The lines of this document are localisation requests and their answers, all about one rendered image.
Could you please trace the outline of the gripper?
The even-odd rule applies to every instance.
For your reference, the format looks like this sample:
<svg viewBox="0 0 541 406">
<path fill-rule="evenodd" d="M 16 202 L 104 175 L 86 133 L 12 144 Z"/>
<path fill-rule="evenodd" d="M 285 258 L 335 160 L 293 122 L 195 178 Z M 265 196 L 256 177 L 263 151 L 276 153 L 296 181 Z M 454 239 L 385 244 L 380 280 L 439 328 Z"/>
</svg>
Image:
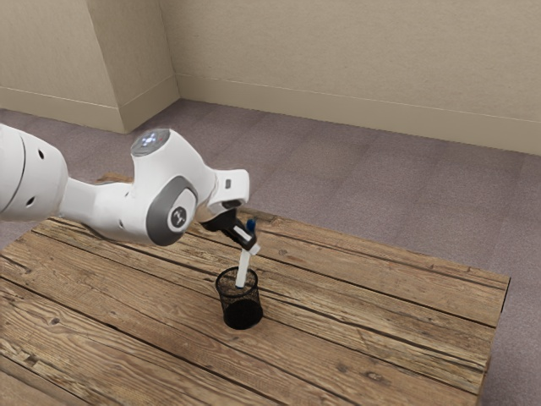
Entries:
<svg viewBox="0 0 541 406">
<path fill-rule="evenodd" d="M 223 232 L 239 244 L 243 250 L 249 252 L 251 255 L 257 255 L 260 251 L 260 246 L 256 235 L 251 233 L 243 224 L 237 225 L 237 222 L 237 210 L 231 209 L 200 224 L 207 231 Z"/>
</svg>

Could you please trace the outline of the white pen with blue cap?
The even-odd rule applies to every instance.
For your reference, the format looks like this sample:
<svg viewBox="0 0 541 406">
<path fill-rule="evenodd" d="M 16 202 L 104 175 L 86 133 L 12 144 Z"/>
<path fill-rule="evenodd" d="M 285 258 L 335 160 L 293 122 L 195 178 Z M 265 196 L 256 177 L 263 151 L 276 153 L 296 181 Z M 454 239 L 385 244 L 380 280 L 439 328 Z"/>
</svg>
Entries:
<svg viewBox="0 0 541 406">
<path fill-rule="evenodd" d="M 245 225 L 245 227 L 251 233 L 254 233 L 254 234 L 255 234 L 255 226 L 256 226 L 256 220 L 254 218 L 250 218 Z M 249 252 L 242 249 L 239 264 L 238 264 L 236 281 L 235 281 L 235 286 L 237 288 L 244 288 L 244 285 L 246 283 L 248 267 L 249 267 L 249 260 L 251 256 L 252 255 Z"/>
</svg>

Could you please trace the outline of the black mesh pen holder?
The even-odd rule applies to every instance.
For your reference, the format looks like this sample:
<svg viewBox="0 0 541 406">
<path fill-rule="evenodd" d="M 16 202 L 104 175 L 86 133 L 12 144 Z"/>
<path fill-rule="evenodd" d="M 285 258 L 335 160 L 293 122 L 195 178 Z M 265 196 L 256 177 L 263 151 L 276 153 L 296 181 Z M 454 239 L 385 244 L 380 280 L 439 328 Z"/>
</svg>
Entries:
<svg viewBox="0 0 541 406">
<path fill-rule="evenodd" d="M 234 266 L 221 272 L 215 286 L 225 324 L 235 330 L 246 330 L 257 325 L 263 317 L 259 279 L 252 269 L 248 269 L 244 286 L 238 288 L 237 271 L 238 268 Z"/>
</svg>

